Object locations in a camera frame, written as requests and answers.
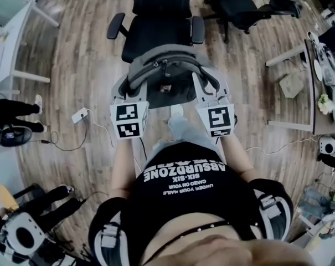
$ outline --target sneaker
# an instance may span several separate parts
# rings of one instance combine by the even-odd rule
[[[171,117],[172,116],[183,116],[184,115],[183,107],[180,104],[171,105],[170,112],[171,112]]]
[[[48,127],[46,125],[44,125],[43,123],[41,123],[39,120],[36,120],[34,123],[40,123],[43,126],[43,133],[47,132]]]
[[[39,106],[38,114],[42,114],[42,112],[43,112],[43,98],[42,98],[41,95],[35,95],[34,104]]]
[[[66,189],[68,190],[68,194],[72,194],[74,191],[75,191],[75,188],[73,186],[70,186],[70,185],[65,185],[65,184],[62,184],[60,186],[65,186]]]

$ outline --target black t-shirt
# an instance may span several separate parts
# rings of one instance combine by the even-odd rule
[[[158,230],[189,213],[209,213],[228,221],[242,240],[254,239],[250,226],[265,227],[254,189],[292,203],[282,184],[242,180],[216,152],[189,142],[165,148],[137,178],[127,200],[113,198],[97,210],[89,234],[92,241],[102,225],[121,211],[121,228],[128,241],[131,265],[137,265]]]

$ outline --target black pants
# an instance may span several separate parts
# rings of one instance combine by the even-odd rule
[[[335,157],[331,155],[320,154],[318,159],[321,160],[325,165],[335,168]]]
[[[26,116],[38,112],[39,106],[36,104],[0,99],[0,128],[3,128],[4,125],[25,126],[33,132],[43,132],[44,128],[41,123],[32,123],[16,118],[17,116]]]
[[[65,186],[59,186],[46,193],[45,195],[29,201],[21,211],[29,213],[36,221],[43,232],[48,232],[58,223],[74,214],[83,204],[77,199],[70,199],[62,204],[59,208],[41,216],[53,202],[62,200],[69,195]]]

